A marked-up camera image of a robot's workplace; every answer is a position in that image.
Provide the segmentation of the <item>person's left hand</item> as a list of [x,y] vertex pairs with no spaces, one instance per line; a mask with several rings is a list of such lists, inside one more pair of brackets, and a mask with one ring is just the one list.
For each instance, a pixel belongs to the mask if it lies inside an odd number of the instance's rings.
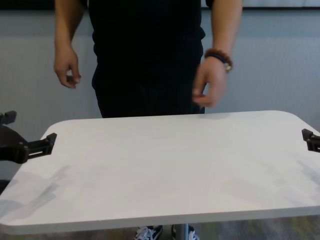
[[226,84],[225,65],[215,57],[208,57],[197,69],[192,99],[201,107],[214,107],[223,97]]

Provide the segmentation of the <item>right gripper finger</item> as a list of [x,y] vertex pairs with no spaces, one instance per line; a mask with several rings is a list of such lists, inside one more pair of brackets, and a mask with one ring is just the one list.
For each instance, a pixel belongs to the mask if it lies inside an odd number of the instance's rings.
[[311,152],[319,152],[320,151],[320,137],[315,135],[312,131],[308,129],[303,129],[301,131],[302,138],[306,142],[307,149]]

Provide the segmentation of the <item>person's right hand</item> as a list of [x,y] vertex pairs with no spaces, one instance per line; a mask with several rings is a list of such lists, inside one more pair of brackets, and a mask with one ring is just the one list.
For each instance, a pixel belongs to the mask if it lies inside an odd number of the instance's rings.
[[61,85],[75,89],[81,81],[78,57],[70,45],[55,47],[54,71]]

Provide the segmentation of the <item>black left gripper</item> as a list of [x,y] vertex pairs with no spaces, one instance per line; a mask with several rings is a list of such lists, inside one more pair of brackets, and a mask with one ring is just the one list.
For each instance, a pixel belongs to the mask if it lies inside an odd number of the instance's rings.
[[57,134],[51,133],[44,139],[26,141],[20,134],[4,126],[14,123],[17,112],[0,113],[0,160],[24,164],[30,159],[51,155]]

